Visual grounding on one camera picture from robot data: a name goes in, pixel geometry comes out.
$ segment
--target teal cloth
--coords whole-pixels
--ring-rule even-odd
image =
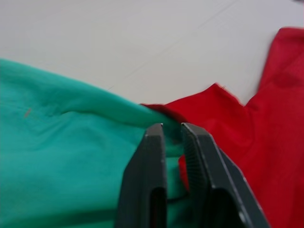
[[[179,124],[105,90],[0,60],[0,227],[113,227],[122,174],[164,123],[168,227],[190,227]]]

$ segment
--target green fabric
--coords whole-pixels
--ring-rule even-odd
[[[0,61],[0,227],[113,227],[122,174],[147,127],[164,123],[168,227],[189,227],[179,124],[105,90]]]

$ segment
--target small stain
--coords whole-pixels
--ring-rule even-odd
[[[27,117],[29,116],[30,111],[31,111],[31,108],[29,108],[29,109],[27,110],[27,112],[24,114],[24,118],[27,118]]]

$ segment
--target white table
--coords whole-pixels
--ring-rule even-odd
[[[0,57],[137,103],[214,82],[246,103],[278,29],[303,22],[292,0],[0,0]]]

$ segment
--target red cloth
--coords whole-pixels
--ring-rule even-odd
[[[304,30],[279,30],[245,106],[214,84],[148,107],[209,131],[243,171],[272,227],[304,227]],[[188,188],[184,156],[179,166]]]

